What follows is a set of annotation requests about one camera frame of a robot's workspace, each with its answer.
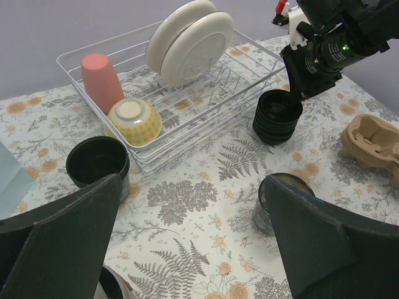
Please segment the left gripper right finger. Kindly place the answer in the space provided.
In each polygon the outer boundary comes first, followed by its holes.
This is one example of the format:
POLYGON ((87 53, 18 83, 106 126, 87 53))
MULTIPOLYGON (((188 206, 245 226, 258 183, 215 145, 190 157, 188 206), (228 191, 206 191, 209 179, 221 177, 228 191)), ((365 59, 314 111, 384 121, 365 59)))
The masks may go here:
POLYGON ((264 180, 293 298, 398 298, 398 226, 264 180))

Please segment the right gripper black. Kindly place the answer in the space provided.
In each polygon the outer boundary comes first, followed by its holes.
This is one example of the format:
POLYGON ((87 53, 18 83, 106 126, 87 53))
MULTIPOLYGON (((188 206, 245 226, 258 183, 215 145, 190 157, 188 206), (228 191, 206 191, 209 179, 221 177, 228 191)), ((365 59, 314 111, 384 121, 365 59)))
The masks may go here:
POLYGON ((319 54, 315 54, 315 44, 292 50, 285 46, 280 53, 286 66, 290 92, 288 105, 293 106, 302 100, 312 98, 336 86, 342 79, 341 71, 329 71, 319 54))

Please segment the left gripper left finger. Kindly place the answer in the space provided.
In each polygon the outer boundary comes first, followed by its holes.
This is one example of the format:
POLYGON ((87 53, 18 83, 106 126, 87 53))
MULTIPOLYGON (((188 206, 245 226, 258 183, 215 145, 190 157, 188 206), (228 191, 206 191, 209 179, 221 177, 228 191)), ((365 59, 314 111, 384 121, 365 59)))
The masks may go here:
POLYGON ((1 221, 1 298, 93 298, 120 204, 108 175, 1 221))

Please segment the black takeout coffee cup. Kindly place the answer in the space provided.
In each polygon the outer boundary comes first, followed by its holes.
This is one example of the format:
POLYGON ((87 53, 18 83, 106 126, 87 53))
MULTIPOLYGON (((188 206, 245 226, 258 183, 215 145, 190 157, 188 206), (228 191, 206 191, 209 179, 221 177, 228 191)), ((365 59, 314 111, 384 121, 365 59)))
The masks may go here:
MULTIPOLYGON (((300 191, 305 192, 311 196, 315 196, 313 190, 310 186, 301 178, 289 174, 289 173, 274 173, 272 176, 277 177, 281 181, 290 184, 291 186, 296 187, 300 191)), ((254 221, 255 226, 266 235, 274 235, 271 218, 268 212, 267 204, 266 204, 266 192, 265 192, 265 179, 262 180, 258 189, 258 200, 255 203, 254 210, 252 213, 252 219, 254 221)))

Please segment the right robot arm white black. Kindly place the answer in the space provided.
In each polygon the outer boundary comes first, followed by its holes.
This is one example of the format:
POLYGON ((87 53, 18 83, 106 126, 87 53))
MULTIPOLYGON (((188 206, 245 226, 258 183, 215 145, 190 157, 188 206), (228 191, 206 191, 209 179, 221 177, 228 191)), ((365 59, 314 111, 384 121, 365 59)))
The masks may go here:
POLYGON ((398 1, 279 1, 272 23, 289 33, 280 55, 297 103, 335 87, 344 68, 389 50, 398 1))

